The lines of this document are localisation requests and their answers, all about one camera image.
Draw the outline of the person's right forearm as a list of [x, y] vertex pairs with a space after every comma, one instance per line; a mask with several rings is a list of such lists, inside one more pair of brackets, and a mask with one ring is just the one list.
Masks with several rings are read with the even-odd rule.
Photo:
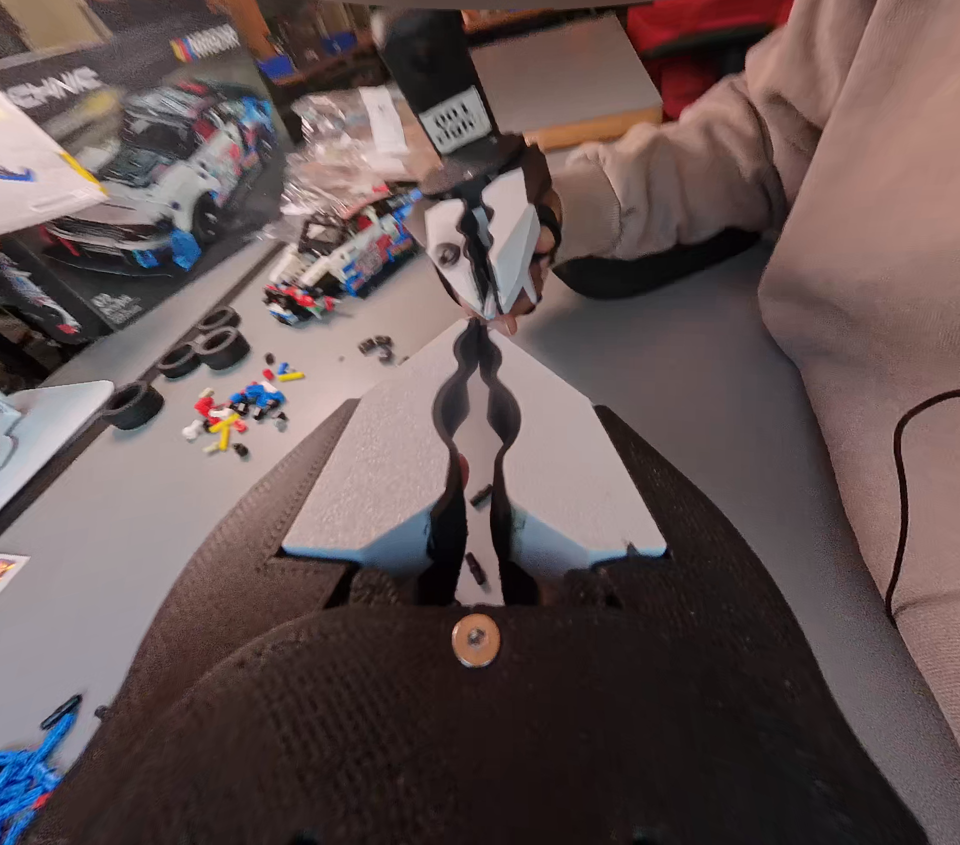
[[553, 172], [561, 243], [555, 263], [635, 260], [698, 244], [726, 229], [783, 223], [810, 156], [798, 138], [775, 55], [754, 48], [662, 126], [639, 124], [610, 143], [578, 147]]

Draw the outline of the white printed paper bag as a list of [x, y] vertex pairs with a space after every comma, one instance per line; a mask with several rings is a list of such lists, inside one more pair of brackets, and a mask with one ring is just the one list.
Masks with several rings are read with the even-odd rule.
[[1, 95], [1, 234], [75, 215], [108, 200], [102, 184]]

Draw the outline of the pile of mixed colour lego pieces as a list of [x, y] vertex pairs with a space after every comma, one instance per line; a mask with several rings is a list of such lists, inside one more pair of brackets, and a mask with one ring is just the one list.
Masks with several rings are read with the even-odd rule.
[[243, 443], [251, 429], [273, 425], [284, 431], [289, 425], [287, 386], [306, 379], [306, 373], [286, 361], [268, 358], [258, 380], [237, 391], [220, 395], [210, 386], [196, 396], [189, 422], [180, 437], [189, 444], [202, 443], [206, 455], [233, 453], [234, 443]]

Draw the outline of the lego race car model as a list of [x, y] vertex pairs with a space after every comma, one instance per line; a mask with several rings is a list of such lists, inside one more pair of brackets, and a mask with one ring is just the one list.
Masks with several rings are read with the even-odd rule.
[[419, 251], [406, 220], [421, 199], [412, 189], [346, 218], [308, 216], [270, 268], [262, 298], [270, 316], [296, 327], [328, 316], [345, 297], [368, 295]]

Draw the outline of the lego race car box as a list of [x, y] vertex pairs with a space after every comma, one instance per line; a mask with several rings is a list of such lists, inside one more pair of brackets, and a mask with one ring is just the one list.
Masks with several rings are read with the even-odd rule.
[[105, 201], [2, 235], [2, 310], [61, 345], [126, 328], [279, 215], [292, 142], [225, 18], [2, 59], [2, 95]]

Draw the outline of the grey laptop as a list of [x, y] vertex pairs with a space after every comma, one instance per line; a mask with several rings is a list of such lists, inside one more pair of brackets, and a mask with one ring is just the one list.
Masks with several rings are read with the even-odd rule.
[[97, 380], [1, 394], [1, 508], [90, 425], [114, 394]]

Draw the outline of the red chair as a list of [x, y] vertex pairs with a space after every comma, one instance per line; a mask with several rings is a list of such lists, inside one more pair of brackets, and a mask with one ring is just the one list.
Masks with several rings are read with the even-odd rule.
[[631, 5], [626, 33], [675, 121], [721, 79], [744, 70], [748, 51], [783, 26], [794, 0], [654, 0]]

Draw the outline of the person's beige sweatshirt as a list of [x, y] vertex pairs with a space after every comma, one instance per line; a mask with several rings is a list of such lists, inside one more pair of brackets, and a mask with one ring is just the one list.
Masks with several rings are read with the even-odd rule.
[[959, 0], [796, 0], [748, 77], [789, 200], [760, 287], [847, 520], [958, 740]]

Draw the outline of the white paper strip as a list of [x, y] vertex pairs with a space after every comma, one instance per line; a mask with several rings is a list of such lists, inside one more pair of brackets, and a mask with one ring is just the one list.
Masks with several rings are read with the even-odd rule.
[[358, 95], [364, 105], [376, 152], [404, 156], [408, 146], [400, 113], [386, 85], [362, 86]]

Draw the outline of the person's right hand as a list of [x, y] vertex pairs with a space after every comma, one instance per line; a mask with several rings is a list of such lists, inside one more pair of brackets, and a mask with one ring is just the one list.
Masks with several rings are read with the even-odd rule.
[[529, 268], [526, 283], [510, 309], [496, 319], [490, 327], [501, 335], [517, 333], [522, 318], [532, 314], [543, 299], [546, 279], [551, 270], [551, 258], [547, 253], [535, 254]]

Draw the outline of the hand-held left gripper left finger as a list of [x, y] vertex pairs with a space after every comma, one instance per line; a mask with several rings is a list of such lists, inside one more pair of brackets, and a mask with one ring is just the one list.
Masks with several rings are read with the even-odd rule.
[[453, 437], [469, 410], [474, 326], [456, 323], [360, 399], [283, 539], [289, 556], [377, 568], [453, 599], [466, 552]]

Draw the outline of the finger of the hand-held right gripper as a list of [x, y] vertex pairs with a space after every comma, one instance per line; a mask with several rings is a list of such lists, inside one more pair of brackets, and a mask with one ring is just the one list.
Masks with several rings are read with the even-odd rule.
[[484, 213], [488, 239], [486, 292], [496, 292], [505, 313], [527, 282], [541, 234], [540, 218], [529, 202], [522, 170], [499, 175], [484, 188]]
[[481, 290], [475, 274], [471, 242], [462, 223], [467, 216], [463, 200], [443, 200], [426, 210], [426, 251], [438, 275], [457, 302], [481, 314]]

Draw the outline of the pile of blue lego pins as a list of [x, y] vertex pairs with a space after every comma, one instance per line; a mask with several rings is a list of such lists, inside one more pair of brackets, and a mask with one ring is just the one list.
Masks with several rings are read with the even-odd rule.
[[51, 764], [72, 731], [84, 696], [71, 696], [39, 724], [41, 741], [33, 747], [1, 752], [1, 843], [17, 844], [39, 816], [62, 774]]

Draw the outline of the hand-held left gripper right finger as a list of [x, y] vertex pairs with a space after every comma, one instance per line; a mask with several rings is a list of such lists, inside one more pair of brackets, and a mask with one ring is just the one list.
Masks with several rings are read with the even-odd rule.
[[505, 336], [486, 335], [486, 419], [500, 442], [489, 530], [505, 601], [568, 572], [662, 559], [666, 539], [591, 400]]

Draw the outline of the clear plastic bags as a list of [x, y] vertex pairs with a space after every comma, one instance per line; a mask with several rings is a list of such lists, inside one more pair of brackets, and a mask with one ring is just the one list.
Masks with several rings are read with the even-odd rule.
[[415, 187], [440, 158], [394, 83], [390, 90], [405, 134], [406, 155], [377, 152], [357, 88], [311, 92], [291, 106], [302, 142], [286, 157], [282, 215], [347, 218], [362, 206]]

